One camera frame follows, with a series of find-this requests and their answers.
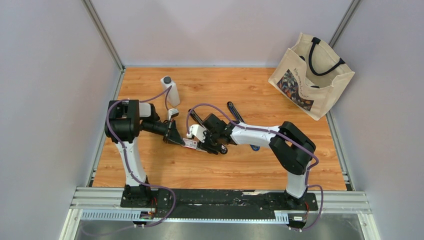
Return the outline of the red white staple box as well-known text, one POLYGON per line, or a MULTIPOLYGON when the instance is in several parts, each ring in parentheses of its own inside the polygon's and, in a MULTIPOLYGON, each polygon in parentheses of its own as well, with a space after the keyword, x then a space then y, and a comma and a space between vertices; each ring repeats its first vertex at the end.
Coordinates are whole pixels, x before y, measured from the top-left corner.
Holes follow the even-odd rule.
POLYGON ((187 138, 184 138, 183 141, 184 141, 184 147, 193 149, 193 150, 198 149, 198 141, 193 139, 187 139, 187 138))

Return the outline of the blue stapler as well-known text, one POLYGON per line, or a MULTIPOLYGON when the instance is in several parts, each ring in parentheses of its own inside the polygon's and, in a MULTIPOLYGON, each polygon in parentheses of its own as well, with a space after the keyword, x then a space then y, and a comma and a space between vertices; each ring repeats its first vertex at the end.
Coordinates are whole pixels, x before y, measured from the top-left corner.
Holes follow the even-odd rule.
MULTIPOLYGON (((234 116, 234 118, 237 121, 239 121, 241 123, 245 122, 244 119, 242 118, 242 116, 240 115, 240 113, 237 111, 235 105, 231 101, 228 101, 226 105, 227 105, 227 108, 230 111, 230 113, 234 116)), ((257 145, 250 145, 250 147, 255 152, 260 150, 260 146, 257 146, 257 145)))

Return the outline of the black stapler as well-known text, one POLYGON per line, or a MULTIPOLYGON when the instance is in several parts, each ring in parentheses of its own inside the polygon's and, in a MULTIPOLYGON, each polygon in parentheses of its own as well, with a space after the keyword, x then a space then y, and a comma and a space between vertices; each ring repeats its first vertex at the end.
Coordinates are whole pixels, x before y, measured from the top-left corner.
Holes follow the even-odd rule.
MULTIPOLYGON (((192 117, 192 119, 198 124, 201 125, 202 127, 206 128, 203 125, 203 120, 199 117, 199 115, 193 110, 190 114, 190 116, 192 117)), ((228 149, 223 145, 223 144, 218 144, 216 143, 213 138, 212 138, 212 134, 210 133, 210 131, 207 129, 207 131, 205 132, 205 142, 200 142, 198 141, 198 144, 208 144, 210 146, 216 146, 217 148, 219 148, 219 154, 225 155, 228 152, 228 149)))

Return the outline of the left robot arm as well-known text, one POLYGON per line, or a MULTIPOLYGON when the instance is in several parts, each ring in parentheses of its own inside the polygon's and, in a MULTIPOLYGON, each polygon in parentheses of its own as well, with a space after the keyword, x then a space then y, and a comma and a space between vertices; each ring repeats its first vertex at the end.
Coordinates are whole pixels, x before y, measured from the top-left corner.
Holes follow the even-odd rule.
POLYGON ((120 206, 124 208, 145 208, 154 203, 139 153, 138 137, 142 131, 161 136, 166 144, 185 145, 176 122, 161 121, 152 103, 137 99, 109 101, 104 132, 116 145, 123 162, 125 185, 120 206))

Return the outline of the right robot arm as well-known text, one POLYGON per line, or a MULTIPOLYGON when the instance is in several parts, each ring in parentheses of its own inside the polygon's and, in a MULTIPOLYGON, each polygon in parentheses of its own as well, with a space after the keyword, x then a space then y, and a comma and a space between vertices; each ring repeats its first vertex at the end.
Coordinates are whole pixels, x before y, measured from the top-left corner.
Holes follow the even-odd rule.
POLYGON ((254 145, 271 149, 281 166, 287 171, 284 190, 286 205, 296 210, 308 209, 308 177, 316 145, 292 122, 280 126, 257 126, 239 121, 225 121, 210 114, 201 124, 187 129, 187 137, 197 138, 207 152, 224 153, 225 145, 254 145))

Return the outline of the white plastic bottle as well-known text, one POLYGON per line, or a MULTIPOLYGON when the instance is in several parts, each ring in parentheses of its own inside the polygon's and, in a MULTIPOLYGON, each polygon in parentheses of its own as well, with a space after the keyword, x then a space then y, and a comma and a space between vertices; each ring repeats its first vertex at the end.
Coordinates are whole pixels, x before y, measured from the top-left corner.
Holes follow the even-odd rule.
POLYGON ((166 100, 169 104, 171 104, 173 107, 178 106, 180 101, 180 96, 177 88, 177 84, 173 79, 166 75, 160 80, 161 86, 163 90, 168 90, 166 100))

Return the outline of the beige canvas tote bag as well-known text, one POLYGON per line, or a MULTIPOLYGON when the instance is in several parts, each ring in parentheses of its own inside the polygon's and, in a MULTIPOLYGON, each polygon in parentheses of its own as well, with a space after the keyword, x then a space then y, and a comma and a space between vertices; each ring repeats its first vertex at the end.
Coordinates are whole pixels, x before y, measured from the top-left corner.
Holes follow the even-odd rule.
POLYGON ((318 121, 335 105, 354 75, 325 41, 300 33, 268 82, 318 121))

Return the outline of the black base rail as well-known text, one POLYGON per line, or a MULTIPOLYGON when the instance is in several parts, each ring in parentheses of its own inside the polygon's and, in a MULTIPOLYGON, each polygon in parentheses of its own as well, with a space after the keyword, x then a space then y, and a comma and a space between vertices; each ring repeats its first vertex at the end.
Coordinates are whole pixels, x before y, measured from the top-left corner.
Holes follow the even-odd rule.
POLYGON ((169 215, 200 218, 269 219, 275 211, 317 211, 319 206, 314 193, 307 193, 309 208, 290 209, 282 192, 256 192, 228 189, 174 189, 176 195, 165 189, 151 191, 154 202, 148 208, 156 210, 156 217, 169 215))

